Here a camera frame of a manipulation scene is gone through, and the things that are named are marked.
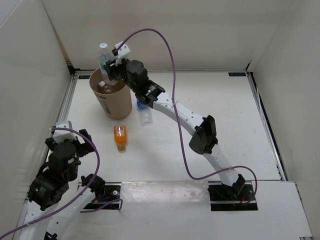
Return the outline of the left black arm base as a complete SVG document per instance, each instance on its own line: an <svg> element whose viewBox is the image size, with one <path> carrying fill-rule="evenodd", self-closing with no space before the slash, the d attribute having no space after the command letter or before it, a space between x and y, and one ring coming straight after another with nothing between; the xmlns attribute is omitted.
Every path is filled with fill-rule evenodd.
<svg viewBox="0 0 320 240"><path fill-rule="evenodd" d="M94 194L93 199L86 204L83 212L96 212L98 210L120 210L121 182L106 182L100 176L96 176L88 187L89 192Z"/></svg>

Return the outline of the green label plastic bottle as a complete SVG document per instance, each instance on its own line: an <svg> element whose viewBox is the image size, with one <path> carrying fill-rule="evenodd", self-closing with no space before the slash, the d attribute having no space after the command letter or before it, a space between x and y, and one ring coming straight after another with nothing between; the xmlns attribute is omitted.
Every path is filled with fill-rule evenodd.
<svg viewBox="0 0 320 240"><path fill-rule="evenodd" d="M102 74L102 79L103 81L108 84L109 86L114 86L116 84L115 80L110 80L106 67L107 64L106 62L111 60L114 60L114 55L108 48L108 44L103 42L99 44L99 56L98 56L98 63L99 63L99 68Z"/></svg>

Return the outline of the clear unlabelled plastic bottle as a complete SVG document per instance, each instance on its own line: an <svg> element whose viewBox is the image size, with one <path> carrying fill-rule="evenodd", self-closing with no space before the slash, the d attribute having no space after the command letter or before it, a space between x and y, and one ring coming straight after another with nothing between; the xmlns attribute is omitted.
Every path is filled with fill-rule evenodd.
<svg viewBox="0 0 320 240"><path fill-rule="evenodd" d="M105 94L113 94L118 91L114 85L109 85L105 83L103 80L98 83L98 86L101 89L101 91L103 91Z"/></svg>

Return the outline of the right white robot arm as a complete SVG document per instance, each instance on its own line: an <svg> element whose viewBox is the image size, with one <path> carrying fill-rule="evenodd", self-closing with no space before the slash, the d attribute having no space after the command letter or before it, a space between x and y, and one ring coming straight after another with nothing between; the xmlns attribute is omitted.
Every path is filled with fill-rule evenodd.
<svg viewBox="0 0 320 240"><path fill-rule="evenodd" d="M142 104L165 114L191 135L189 147L214 168L222 184L219 194L223 198L235 201L242 195L245 179L223 154L211 115L201 116L174 102L163 87L149 78L147 69L138 60L123 59L119 64L108 60L105 70L111 81L125 83Z"/></svg>

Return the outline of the orange juice bottle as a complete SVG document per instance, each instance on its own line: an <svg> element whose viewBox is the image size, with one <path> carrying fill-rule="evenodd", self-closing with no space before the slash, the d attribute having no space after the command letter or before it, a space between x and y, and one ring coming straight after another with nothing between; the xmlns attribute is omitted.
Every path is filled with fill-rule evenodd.
<svg viewBox="0 0 320 240"><path fill-rule="evenodd" d="M113 128L114 141L116 147L119 151L124 151L126 149L127 143L127 129L125 125L116 125Z"/></svg>

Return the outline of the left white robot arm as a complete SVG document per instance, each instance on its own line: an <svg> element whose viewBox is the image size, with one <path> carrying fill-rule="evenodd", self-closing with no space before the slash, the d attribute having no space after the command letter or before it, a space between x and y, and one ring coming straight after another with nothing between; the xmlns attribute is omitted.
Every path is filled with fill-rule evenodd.
<svg viewBox="0 0 320 240"><path fill-rule="evenodd" d="M86 129L72 130L62 124L45 140L51 153L30 185L20 240L59 240L90 200L105 195L105 181L97 172L81 177L81 187L64 206L58 206L70 182L78 178L80 159L97 148Z"/></svg>

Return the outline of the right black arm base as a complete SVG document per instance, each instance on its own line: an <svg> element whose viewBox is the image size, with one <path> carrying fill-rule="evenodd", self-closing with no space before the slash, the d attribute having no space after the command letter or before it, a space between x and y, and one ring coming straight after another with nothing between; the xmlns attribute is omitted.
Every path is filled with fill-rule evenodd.
<svg viewBox="0 0 320 240"><path fill-rule="evenodd" d="M212 212L257 211L258 204L254 196L254 185L246 182L240 192L235 194L218 181L209 181L210 210Z"/></svg>

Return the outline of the blue label plastic bottle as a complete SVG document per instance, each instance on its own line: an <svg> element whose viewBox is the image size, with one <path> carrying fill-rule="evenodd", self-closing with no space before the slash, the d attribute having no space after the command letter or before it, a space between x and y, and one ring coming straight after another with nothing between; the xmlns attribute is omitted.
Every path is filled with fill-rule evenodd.
<svg viewBox="0 0 320 240"><path fill-rule="evenodd" d="M140 116L140 123L142 126L151 125L153 123L152 112L151 109L140 102L138 99L136 100L137 110Z"/></svg>

